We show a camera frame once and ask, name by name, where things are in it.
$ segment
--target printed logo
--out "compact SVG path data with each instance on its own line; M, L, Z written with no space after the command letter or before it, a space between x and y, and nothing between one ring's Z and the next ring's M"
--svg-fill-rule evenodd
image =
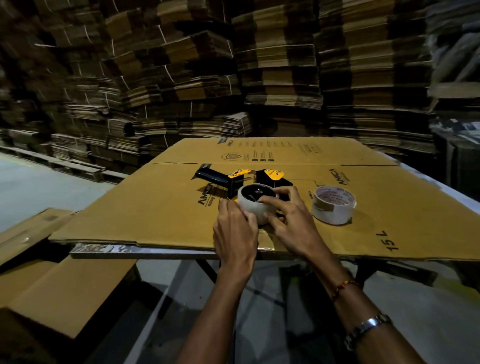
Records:
M222 158L225 160L236 160L238 158L241 158L241 155L236 153L227 153L222 155Z
M209 183L207 186L205 186L204 190L202 191L202 196L200 197L200 200L198 200L198 203L201 205L205 205L205 201L208 200L208 194L212 190L213 185Z
M337 180L338 184L342 184L344 186L347 186L348 183L345 181L345 179L343 178L343 176L334 168L332 168L330 170L330 173L332 174L332 176Z

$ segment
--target concrete floor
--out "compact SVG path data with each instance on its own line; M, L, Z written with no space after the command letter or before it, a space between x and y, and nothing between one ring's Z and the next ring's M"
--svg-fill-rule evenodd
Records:
M80 210L113 187L0 154L0 231L47 207ZM433 287L379 272L367 280L365 292L428 363L480 362L480 295L444 265L416 264L439 273ZM213 284L193 261L137 266L143 280L170 286L172 299L137 362L171 363ZM321 318L328 308L314 300L312 309L309 277L299 262L257 262L237 316L236 363L333 362Z

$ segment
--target red thread bracelet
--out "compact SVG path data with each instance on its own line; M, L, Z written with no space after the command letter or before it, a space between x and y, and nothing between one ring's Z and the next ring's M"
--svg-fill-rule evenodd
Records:
M346 287L347 284L356 284L356 285L359 285L356 281L354 281L353 279L350 279L350 280L346 280L342 283L340 283L337 287L336 287L336 290L335 290L335 293L333 294L332 296L332 302L335 302L335 300L338 298L339 294L340 294L340 291L342 289L344 289Z

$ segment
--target person's right hand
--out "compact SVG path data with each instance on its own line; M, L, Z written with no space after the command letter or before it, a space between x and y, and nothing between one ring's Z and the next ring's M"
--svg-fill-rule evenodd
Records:
M275 230L275 234L291 253L308 259L316 248L324 242L318 233L311 213L300 198L295 186L277 187L278 194L288 194L290 201L279 198L262 196L258 202L273 205L285 215L279 219L276 215L267 213L268 222Z

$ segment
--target wristwatch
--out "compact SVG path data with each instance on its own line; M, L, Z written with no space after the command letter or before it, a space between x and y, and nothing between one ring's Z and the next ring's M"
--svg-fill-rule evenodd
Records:
M367 321L363 322L360 326L353 329L353 331L347 335L345 338L345 345L348 350L351 352L355 348L355 344L358 340L370 329L381 325L381 324L391 324L392 320L387 316L380 314L378 316L369 318Z

